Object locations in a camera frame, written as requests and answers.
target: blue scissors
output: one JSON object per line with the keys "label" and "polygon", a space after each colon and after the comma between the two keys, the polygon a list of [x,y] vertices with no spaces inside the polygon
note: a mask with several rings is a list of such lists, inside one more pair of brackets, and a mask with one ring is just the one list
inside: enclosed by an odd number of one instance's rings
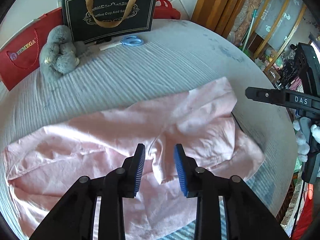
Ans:
{"label": "blue scissors", "polygon": [[110,49],[117,46],[128,45],[128,46],[140,46],[143,44],[143,40],[138,38],[137,36],[127,36],[124,37],[121,41],[108,43],[106,45],[102,45],[100,50]]}

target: white plush toy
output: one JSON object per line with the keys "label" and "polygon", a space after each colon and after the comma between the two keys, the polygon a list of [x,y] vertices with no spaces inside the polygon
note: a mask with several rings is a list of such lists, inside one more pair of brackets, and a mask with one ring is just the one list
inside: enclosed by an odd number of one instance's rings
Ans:
{"label": "white plush toy", "polygon": [[[298,144],[298,159],[301,162],[306,162],[308,160],[307,154],[310,150],[310,146],[308,145],[308,143],[306,141],[306,137],[300,131],[300,125],[299,125],[298,120],[294,120],[292,125],[293,125],[293,128],[297,131],[296,141]],[[313,138],[318,143],[320,143],[320,127],[314,124],[311,126],[310,130],[311,130]],[[319,168],[317,177],[320,177],[320,168]]]}

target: stuffed bunny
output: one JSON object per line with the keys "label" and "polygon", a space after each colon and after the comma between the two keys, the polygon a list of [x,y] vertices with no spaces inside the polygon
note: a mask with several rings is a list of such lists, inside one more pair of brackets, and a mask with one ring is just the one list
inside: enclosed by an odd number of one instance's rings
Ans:
{"label": "stuffed bunny", "polygon": [[[294,120],[293,123],[293,128],[297,131],[296,133],[296,141],[298,144],[298,160],[301,162],[306,162],[308,160],[308,153],[310,150],[310,146],[307,143],[306,137],[304,134],[300,131],[300,124],[298,120]],[[313,138],[320,143],[320,127],[317,126],[316,124],[313,124],[310,127],[311,134]],[[318,170],[318,175],[317,177],[320,177],[320,168]]]}
{"label": "stuffed bunny", "polygon": [[86,46],[82,41],[72,43],[71,31],[67,26],[58,25],[53,28],[39,57],[40,71],[44,79],[54,82],[75,70],[80,63],[78,56],[85,50]]}

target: red cord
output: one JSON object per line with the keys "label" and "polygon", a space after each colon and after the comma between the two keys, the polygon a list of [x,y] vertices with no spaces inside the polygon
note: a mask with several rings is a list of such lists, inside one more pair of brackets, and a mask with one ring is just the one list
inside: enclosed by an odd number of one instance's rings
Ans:
{"label": "red cord", "polygon": [[308,197],[309,199],[312,199],[313,197],[313,185],[312,184],[308,184]]}
{"label": "red cord", "polygon": [[36,60],[35,60],[34,63],[33,63],[30,67],[28,67],[28,68],[19,67],[19,66],[17,66],[17,65],[12,61],[12,59],[10,58],[10,56],[9,56],[9,54],[8,54],[8,51],[7,51],[7,57],[8,57],[8,59],[10,60],[10,62],[11,62],[15,67],[20,68],[20,69],[27,70],[27,69],[33,68],[33,66],[37,63],[38,58],[39,58],[39,54],[40,54],[40,45],[39,45],[39,38],[38,38],[38,33],[37,33],[36,29],[34,29],[34,32],[35,32],[35,35],[36,35],[37,47],[38,47],[38,52],[37,52]]}

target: gold ribbon handle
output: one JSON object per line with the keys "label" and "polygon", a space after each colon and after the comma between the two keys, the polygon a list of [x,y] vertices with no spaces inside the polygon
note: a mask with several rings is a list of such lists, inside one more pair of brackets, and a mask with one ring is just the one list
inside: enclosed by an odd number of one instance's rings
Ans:
{"label": "gold ribbon handle", "polygon": [[124,14],[123,17],[120,21],[112,21],[112,22],[102,22],[99,21],[98,19],[96,19],[94,17],[94,14],[92,12],[92,8],[93,8],[93,0],[85,0],[85,5],[87,7],[87,10],[90,12],[92,18],[94,19],[94,21],[97,23],[97,25],[103,27],[103,28],[114,28],[117,27],[120,23],[122,23],[122,21],[124,19],[126,19],[126,17],[129,15],[129,13],[131,12],[134,3],[136,2],[136,0],[129,0],[128,4],[124,10]]}

